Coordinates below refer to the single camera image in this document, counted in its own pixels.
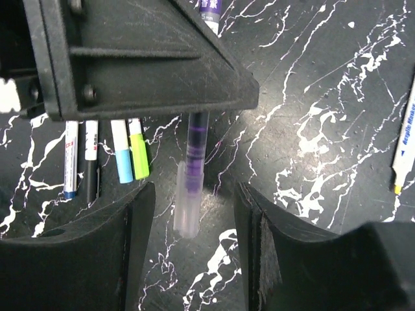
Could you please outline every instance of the table surface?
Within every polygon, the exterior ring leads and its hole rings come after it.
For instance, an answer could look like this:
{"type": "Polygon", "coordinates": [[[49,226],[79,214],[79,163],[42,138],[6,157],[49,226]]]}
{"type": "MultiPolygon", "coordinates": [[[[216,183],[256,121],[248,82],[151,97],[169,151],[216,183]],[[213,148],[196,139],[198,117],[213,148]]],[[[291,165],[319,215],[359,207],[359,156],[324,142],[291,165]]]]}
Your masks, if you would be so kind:
{"type": "MultiPolygon", "coordinates": [[[[192,240],[172,230],[187,115],[143,118],[157,203],[138,310],[243,309],[235,180],[336,233],[369,220],[415,222],[415,175],[401,196],[391,191],[414,74],[414,10],[409,0],[223,2],[221,40],[258,80],[259,107],[211,114],[200,232],[192,240]]],[[[90,207],[83,161],[79,196],[63,199],[63,123],[0,115],[0,158],[2,238],[38,236],[143,184],[118,184],[104,121],[102,196],[90,207]]]]}

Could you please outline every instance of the purple marker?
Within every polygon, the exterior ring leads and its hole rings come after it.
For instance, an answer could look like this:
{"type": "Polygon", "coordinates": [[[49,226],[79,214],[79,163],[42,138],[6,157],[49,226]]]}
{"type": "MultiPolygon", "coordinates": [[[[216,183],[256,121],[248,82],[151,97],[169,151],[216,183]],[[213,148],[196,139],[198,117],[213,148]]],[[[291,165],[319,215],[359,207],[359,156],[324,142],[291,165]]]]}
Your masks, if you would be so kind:
{"type": "MultiPolygon", "coordinates": [[[[217,35],[221,0],[200,0],[200,17],[217,35]]],[[[187,132],[186,159],[178,167],[174,230],[184,238],[194,238],[199,231],[199,212],[208,137],[209,113],[191,113],[187,132]]]]}

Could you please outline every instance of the clear marker cap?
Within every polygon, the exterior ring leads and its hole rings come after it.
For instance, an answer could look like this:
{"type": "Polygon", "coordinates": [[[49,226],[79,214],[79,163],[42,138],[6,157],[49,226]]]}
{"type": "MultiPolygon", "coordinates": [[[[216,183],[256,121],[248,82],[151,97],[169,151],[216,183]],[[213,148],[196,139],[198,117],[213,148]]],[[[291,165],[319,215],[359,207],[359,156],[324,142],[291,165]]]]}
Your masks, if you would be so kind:
{"type": "Polygon", "coordinates": [[[186,174],[186,164],[179,163],[176,183],[176,207],[174,210],[173,229],[184,238],[194,238],[199,231],[199,214],[202,203],[204,174],[190,176],[186,174]]]}

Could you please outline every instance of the green marker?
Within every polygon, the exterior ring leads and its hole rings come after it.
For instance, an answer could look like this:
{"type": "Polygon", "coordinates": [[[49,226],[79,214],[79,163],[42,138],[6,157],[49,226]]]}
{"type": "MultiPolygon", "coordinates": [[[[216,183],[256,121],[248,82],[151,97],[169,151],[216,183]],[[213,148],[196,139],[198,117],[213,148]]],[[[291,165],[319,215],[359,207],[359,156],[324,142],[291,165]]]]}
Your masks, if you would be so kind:
{"type": "Polygon", "coordinates": [[[129,119],[130,140],[132,149],[132,159],[134,163],[134,176],[136,180],[143,179],[150,175],[148,167],[147,150],[143,134],[141,133],[140,119],[129,119]]]}

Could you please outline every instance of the black plastic bracket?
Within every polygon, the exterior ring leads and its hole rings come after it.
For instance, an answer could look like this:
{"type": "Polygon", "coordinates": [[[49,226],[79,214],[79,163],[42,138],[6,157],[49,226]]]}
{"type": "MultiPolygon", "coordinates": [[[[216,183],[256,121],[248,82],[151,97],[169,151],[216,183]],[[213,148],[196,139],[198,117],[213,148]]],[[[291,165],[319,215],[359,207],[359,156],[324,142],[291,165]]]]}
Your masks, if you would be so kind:
{"type": "Polygon", "coordinates": [[[258,105],[252,74],[186,1],[23,2],[45,110],[53,120],[258,105]]]}
{"type": "Polygon", "coordinates": [[[247,310],[415,310],[415,224],[338,236],[244,183],[234,207],[247,310]]]}
{"type": "Polygon", "coordinates": [[[1,310],[135,310],[155,197],[148,183],[39,238],[0,240],[1,310]]]}

